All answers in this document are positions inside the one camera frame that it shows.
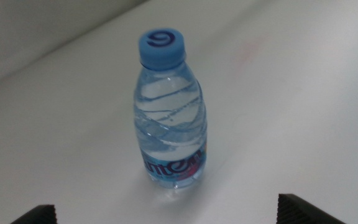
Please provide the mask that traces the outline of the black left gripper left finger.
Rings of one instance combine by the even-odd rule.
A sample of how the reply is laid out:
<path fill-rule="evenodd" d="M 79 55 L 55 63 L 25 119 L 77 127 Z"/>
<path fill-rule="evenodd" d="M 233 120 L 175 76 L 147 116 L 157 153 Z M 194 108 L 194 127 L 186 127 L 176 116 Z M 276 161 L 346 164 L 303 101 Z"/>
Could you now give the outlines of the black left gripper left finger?
<path fill-rule="evenodd" d="M 38 205 L 29 210 L 11 224 L 57 224 L 54 205 Z"/>

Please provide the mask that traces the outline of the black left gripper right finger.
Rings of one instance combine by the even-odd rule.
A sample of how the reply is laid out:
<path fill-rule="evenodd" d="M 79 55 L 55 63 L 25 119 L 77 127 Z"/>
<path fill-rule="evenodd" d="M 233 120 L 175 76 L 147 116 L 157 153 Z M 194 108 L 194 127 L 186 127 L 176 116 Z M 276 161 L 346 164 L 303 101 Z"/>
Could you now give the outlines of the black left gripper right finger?
<path fill-rule="evenodd" d="M 276 224 L 345 224 L 295 194 L 279 194 Z"/>

